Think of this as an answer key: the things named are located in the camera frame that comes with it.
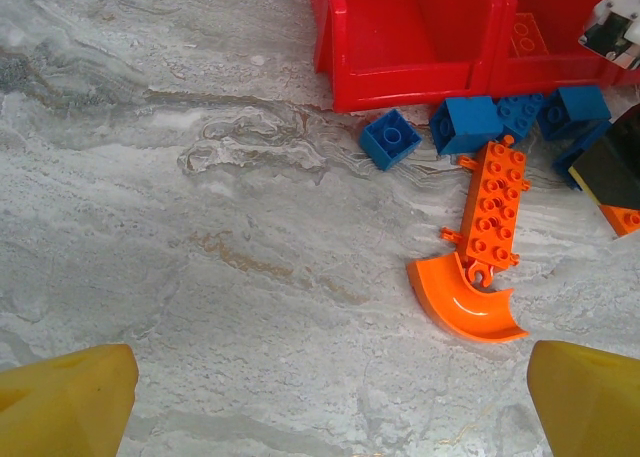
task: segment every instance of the orange duplo brick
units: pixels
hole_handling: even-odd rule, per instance
[[[454,242],[467,278],[491,283],[493,272],[518,265],[511,253],[520,195],[531,183],[524,179],[527,157],[510,148],[513,137],[489,142],[476,160],[461,157],[458,163],[473,172],[460,232],[443,229],[442,238]]]
[[[619,237],[640,229],[640,211],[623,209],[611,205],[601,205],[600,210]]]

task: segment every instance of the red bin divider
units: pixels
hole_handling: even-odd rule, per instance
[[[640,82],[578,43],[600,0],[312,0],[334,110]]]

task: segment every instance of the black object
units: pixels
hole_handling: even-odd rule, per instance
[[[573,169],[600,205],[640,210],[640,104],[620,117]]]
[[[583,45],[603,57],[615,60],[632,45],[624,38],[632,23],[629,19],[611,13],[602,25],[595,24],[587,29],[583,36]]]

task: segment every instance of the orange brick connector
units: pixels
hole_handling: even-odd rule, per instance
[[[467,269],[467,279],[480,276],[488,287],[494,272],[518,265],[520,256],[511,253],[522,191],[531,188],[524,179],[527,157],[510,149],[513,137],[490,142],[476,160],[460,157],[458,164],[473,172],[460,232],[442,229],[442,238],[457,244]]]
[[[513,137],[490,142],[476,160],[458,163],[473,172],[460,232],[442,230],[457,245],[455,252],[407,266],[420,305],[441,327],[477,342],[507,342],[528,335],[511,316],[513,289],[481,292],[494,272],[517,265],[511,252],[520,195],[531,183],[524,179],[527,157],[511,149]]]

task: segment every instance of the lego stud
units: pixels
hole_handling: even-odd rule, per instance
[[[516,142],[516,139],[513,138],[513,135],[505,135],[502,139],[501,144],[505,147],[511,147]]]
[[[529,123],[527,122],[527,119],[525,119],[524,117],[518,117],[516,119],[516,127],[518,127],[519,129],[526,129],[528,124]]]
[[[393,129],[391,127],[384,129],[384,133],[382,135],[385,142],[389,145],[396,145],[402,139],[402,135],[400,135],[400,131],[398,129]]]
[[[487,219],[478,219],[478,222],[476,223],[476,228],[480,232],[486,232],[491,228],[491,222],[489,222],[489,220]]]
[[[640,212],[631,213],[629,212],[624,216],[624,221],[627,225],[640,225]]]
[[[500,210],[500,215],[507,220],[511,220],[515,218],[516,211],[509,207],[504,207],[503,209]]]
[[[518,182],[522,179],[522,173],[518,172],[517,170],[509,169],[509,172],[507,172],[507,178],[511,182]]]
[[[501,105],[500,107],[498,107],[498,114],[500,114],[500,117],[508,119],[511,116],[511,109],[509,107]]]
[[[527,104],[524,106],[524,113],[525,115],[528,115],[529,117],[533,117],[536,114],[536,106],[532,105],[532,104]]]
[[[496,247],[493,249],[493,256],[499,261],[503,262],[509,258],[509,252],[504,250],[502,247]]]
[[[440,133],[443,137],[450,137],[453,135],[453,125],[451,124],[451,120],[446,118],[442,119],[438,127],[440,128]]]
[[[498,186],[498,182],[493,179],[489,179],[484,182],[484,188],[487,192],[495,192],[500,187]]]
[[[502,172],[502,166],[498,162],[491,162],[489,164],[489,172],[492,174],[499,174]]]
[[[516,200],[520,194],[515,189],[507,189],[504,191],[504,196],[507,200]]]
[[[521,39],[520,42],[518,42],[518,44],[520,45],[520,48],[527,53],[533,52],[536,48],[535,42],[528,37]]]
[[[502,240],[509,240],[511,237],[513,237],[513,232],[511,232],[506,227],[501,227],[500,230],[498,230],[498,237],[500,237]]]
[[[525,161],[525,159],[526,157],[522,152],[514,152],[513,154],[511,154],[511,160],[514,164],[520,165]]]
[[[492,145],[491,153],[496,157],[501,157],[506,152],[506,149],[502,145]]]
[[[562,122],[563,119],[564,119],[564,112],[557,105],[551,107],[547,112],[547,120],[551,124],[559,124],[560,122]]]
[[[493,200],[482,199],[480,201],[480,210],[482,210],[483,212],[491,212],[495,208],[496,204],[493,202]]]
[[[529,28],[521,22],[516,22],[513,26],[513,31],[518,34],[520,37],[524,37],[529,33]]]
[[[480,239],[474,239],[473,242],[471,242],[471,248],[473,249],[474,252],[477,253],[482,253],[485,250],[487,250],[487,244]]]

